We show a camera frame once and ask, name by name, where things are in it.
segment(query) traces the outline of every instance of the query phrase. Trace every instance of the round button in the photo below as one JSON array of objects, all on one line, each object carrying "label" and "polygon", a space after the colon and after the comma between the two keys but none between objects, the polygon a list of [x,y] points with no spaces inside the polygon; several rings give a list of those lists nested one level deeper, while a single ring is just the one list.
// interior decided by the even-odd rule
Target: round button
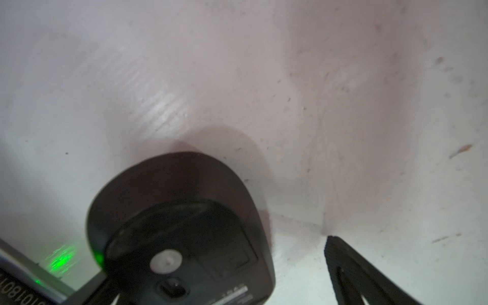
[{"label": "round button", "polygon": [[154,273],[168,274],[176,271],[176,269],[181,266],[182,261],[183,256],[180,252],[173,249],[167,249],[153,256],[149,263],[149,267]]}]

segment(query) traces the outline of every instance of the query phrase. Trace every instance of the green led light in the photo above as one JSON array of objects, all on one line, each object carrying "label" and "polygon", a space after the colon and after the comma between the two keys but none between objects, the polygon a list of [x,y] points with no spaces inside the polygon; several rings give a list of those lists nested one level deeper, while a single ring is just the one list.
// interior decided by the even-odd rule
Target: green led light
[{"label": "green led light", "polygon": [[95,256],[95,261],[97,261],[98,265],[103,268],[103,254],[99,252],[93,252]]},{"label": "green led light", "polygon": [[75,260],[77,249],[73,245],[63,245],[47,257],[47,269],[50,273],[60,276],[77,263]]}]

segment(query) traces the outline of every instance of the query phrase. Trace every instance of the dirt mark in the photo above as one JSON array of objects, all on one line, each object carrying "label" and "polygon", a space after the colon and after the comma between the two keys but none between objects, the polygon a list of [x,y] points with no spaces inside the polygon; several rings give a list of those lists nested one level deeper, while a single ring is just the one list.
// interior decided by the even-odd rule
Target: dirt mark
[{"label": "dirt mark", "polygon": [[464,145],[464,146],[461,146],[461,148],[459,148],[455,153],[452,153],[450,156],[449,156],[449,159],[452,159],[454,157],[456,157],[457,155],[459,155],[460,153],[463,153],[465,151],[468,151],[471,149],[471,147],[473,147],[472,144],[467,144],[467,145]]}]

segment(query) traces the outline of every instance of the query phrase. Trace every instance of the printed label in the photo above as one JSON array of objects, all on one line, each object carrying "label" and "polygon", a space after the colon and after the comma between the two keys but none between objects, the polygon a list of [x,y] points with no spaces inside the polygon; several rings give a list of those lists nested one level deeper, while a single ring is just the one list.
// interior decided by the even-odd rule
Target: printed label
[{"label": "printed label", "polygon": [[0,305],[51,305],[51,302],[0,269]]}]

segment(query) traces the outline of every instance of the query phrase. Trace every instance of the scuff mark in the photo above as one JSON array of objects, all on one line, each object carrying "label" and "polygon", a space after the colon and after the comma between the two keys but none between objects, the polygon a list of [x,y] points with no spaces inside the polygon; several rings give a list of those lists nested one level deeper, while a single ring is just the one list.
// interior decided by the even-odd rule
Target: scuff mark
[{"label": "scuff mark", "polygon": [[435,244],[435,243],[441,242],[441,241],[443,241],[444,239],[448,239],[448,238],[449,238],[449,236],[443,236],[443,237],[440,237],[440,238],[438,238],[438,239],[433,240],[433,241],[431,242],[431,244]]}]

